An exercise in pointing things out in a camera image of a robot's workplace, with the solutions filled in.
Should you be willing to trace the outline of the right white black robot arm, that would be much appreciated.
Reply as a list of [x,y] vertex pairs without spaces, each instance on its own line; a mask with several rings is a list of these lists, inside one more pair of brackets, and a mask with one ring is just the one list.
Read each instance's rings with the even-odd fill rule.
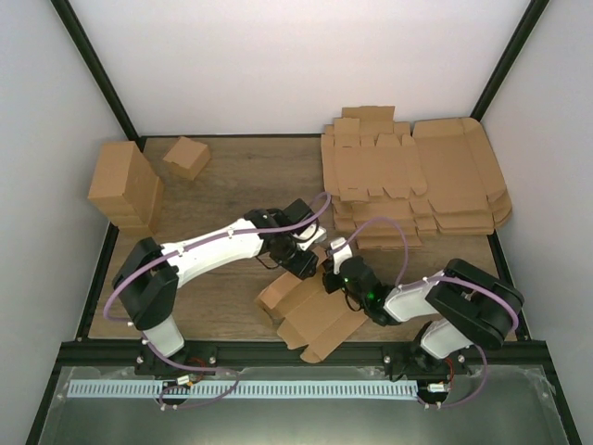
[[518,327],[524,296],[515,287],[462,259],[423,279],[397,286],[381,282],[360,256],[322,264],[326,291],[341,290],[348,303],[380,326],[400,325],[438,314],[413,340],[406,359],[431,374],[451,353],[475,345],[498,350]]

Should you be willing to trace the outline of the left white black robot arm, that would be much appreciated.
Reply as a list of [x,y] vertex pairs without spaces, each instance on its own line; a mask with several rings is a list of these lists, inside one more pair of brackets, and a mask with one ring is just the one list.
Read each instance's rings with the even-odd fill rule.
[[168,374],[189,363],[172,315],[176,294],[198,276],[231,262],[269,255],[299,279],[312,277],[319,257],[310,247],[326,230],[302,199],[285,209],[255,209],[218,231],[177,243],[140,240],[112,280],[117,298],[132,325],[157,351],[157,363]]

